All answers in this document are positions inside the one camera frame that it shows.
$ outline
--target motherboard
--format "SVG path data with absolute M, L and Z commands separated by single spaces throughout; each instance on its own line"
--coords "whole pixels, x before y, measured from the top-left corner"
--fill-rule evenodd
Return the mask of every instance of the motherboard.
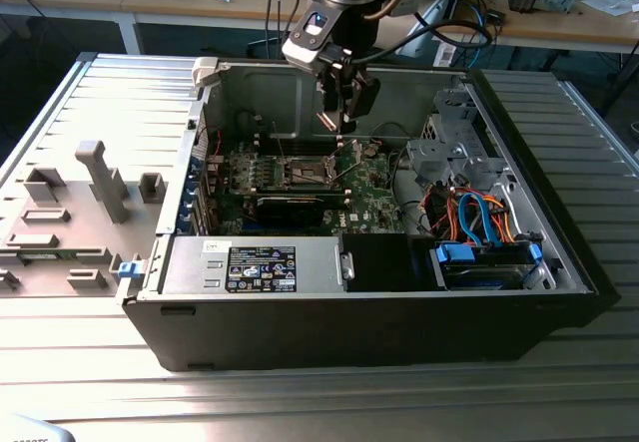
M 223 145 L 209 158 L 212 233 L 403 232 L 377 142 Z

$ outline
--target green circuit board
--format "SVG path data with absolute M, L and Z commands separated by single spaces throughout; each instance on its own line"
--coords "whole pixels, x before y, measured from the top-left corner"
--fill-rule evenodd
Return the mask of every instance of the green circuit board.
M 219 234 L 404 232 L 387 184 L 387 155 L 378 147 L 371 151 L 368 143 L 362 143 L 355 151 L 356 145 L 349 145 L 328 162 L 321 156 L 261 156 L 245 151 L 245 146 L 240 144 L 224 155 L 225 184 L 213 195 Z M 347 204 L 323 211 L 320 224 L 279 231 L 259 224 L 248 210 L 265 195 Z

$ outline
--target slotted metal surface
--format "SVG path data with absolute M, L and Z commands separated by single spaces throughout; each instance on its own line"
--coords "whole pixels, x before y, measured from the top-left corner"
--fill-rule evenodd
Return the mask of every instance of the slotted metal surface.
M 56 168 L 65 181 L 90 181 L 75 158 L 83 140 L 104 142 L 107 165 L 118 168 L 125 183 L 137 183 L 142 173 L 161 173 L 169 182 L 197 100 L 194 61 L 103 54 L 76 63 L 56 104 L 34 124 L 26 152 L 2 175 L 0 236 L 24 207 L 22 182 L 34 167 Z
M 610 130 L 574 89 L 551 74 L 484 75 L 499 86 L 497 98 L 613 283 L 639 284 L 639 273 L 626 273 L 639 264 L 637 161 L 609 138 Z M 531 102 L 531 90 L 539 88 L 547 100 Z
M 517 85 L 527 84 L 524 76 Z M 144 81 L 144 88 L 176 88 Z M 551 140 L 529 144 L 557 148 Z M 48 144 L 56 143 L 64 145 L 62 138 Z M 597 176 L 588 187 L 588 175 L 573 176 L 553 175 L 576 182 L 558 189 L 575 210 L 590 209 L 589 197 L 600 205 L 609 188 L 596 183 L 619 179 Z M 636 196 L 632 186 L 610 186 Z M 581 228 L 611 253 L 608 244 L 635 240 L 634 225 Z M 623 296 L 615 307 L 587 327 L 553 334 L 521 360 L 499 363 L 171 373 L 112 298 L 0 299 L 0 410 L 51 420 L 79 442 L 636 440 L 639 263 L 605 265 Z

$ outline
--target power supply label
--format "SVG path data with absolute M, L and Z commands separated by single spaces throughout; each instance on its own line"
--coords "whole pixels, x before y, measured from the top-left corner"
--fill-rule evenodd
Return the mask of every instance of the power supply label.
M 296 292 L 296 249 L 230 247 L 227 292 Z

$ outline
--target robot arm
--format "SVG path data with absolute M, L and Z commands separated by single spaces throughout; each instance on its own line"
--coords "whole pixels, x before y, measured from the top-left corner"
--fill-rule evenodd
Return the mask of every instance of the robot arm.
M 365 65 L 354 65 L 374 44 L 379 19 L 399 0 L 314 0 L 283 46 L 287 60 L 314 74 L 323 94 L 318 115 L 331 131 L 354 131 L 369 113 L 379 81 Z

